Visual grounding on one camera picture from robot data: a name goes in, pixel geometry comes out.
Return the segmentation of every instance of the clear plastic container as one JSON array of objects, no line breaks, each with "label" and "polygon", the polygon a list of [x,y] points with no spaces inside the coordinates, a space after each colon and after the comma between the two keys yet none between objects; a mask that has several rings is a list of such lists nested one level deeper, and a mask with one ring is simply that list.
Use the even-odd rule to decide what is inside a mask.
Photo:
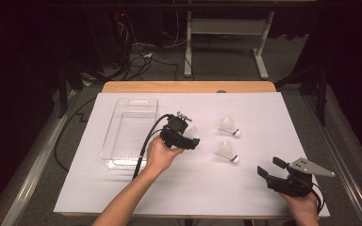
[{"label": "clear plastic container", "polygon": [[[156,122],[158,100],[119,99],[107,129],[101,158],[110,169],[134,169],[143,142]],[[146,164],[142,159],[141,169]]]}]

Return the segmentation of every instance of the dark background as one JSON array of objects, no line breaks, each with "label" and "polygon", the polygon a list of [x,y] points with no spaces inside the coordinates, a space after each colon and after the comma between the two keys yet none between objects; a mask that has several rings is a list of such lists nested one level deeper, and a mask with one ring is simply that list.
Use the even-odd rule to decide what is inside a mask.
[{"label": "dark background", "polygon": [[[240,17],[233,12],[193,13]],[[157,46],[163,42],[163,31],[171,35],[177,31],[173,13],[126,14],[140,32],[137,36]],[[51,114],[51,94],[64,65],[75,61],[101,71],[104,64],[120,62],[123,47],[113,25],[116,20],[121,20],[118,12],[68,12],[35,1],[0,0],[0,192]],[[362,1],[350,9],[320,14],[276,12],[273,20],[270,37],[310,34],[295,72],[316,60],[326,66],[329,84],[362,144]],[[184,35],[185,21],[186,12],[180,12]]]}]

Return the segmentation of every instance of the white metal stand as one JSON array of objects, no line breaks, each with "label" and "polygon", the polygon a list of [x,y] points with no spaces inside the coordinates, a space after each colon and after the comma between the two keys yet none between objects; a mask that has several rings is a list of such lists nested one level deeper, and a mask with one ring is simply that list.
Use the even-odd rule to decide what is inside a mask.
[{"label": "white metal stand", "polygon": [[266,20],[228,20],[228,19],[192,19],[188,12],[187,24],[187,49],[185,53],[184,75],[192,76],[192,49],[190,40],[192,34],[228,34],[228,35],[260,35],[261,41],[258,48],[253,49],[257,68],[263,80],[269,79],[264,61],[261,56],[274,12],[269,12]]}]

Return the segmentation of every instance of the shuttlecock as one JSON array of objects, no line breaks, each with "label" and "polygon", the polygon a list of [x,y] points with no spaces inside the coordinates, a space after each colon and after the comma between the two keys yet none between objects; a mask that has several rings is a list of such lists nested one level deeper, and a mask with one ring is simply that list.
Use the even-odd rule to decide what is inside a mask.
[{"label": "shuttlecock", "polygon": [[222,142],[220,147],[217,149],[216,154],[228,158],[233,163],[238,163],[240,161],[240,158],[236,153],[234,153],[231,143],[228,140]]},{"label": "shuttlecock", "polygon": [[184,132],[184,137],[186,138],[198,138],[198,128],[196,126],[190,127]]},{"label": "shuttlecock", "polygon": [[228,132],[235,137],[240,137],[241,135],[240,130],[235,126],[230,116],[225,117],[222,123],[220,123],[219,129]]}]

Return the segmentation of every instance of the human hand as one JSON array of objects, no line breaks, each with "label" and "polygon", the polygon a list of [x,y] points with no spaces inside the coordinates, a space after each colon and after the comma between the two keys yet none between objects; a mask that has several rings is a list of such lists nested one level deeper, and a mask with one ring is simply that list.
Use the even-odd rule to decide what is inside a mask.
[{"label": "human hand", "polygon": [[176,156],[184,152],[184,149],[169,149],[160,136],[155,137],[148,145],[147,163],[145,170],[161,173],[166,170]]},{"label": "human hand", "polygon": [[278,192],[287,201],[289,211],[298,226],[318,226],[317,198],[313,193],[305,197],[290,197]]}]

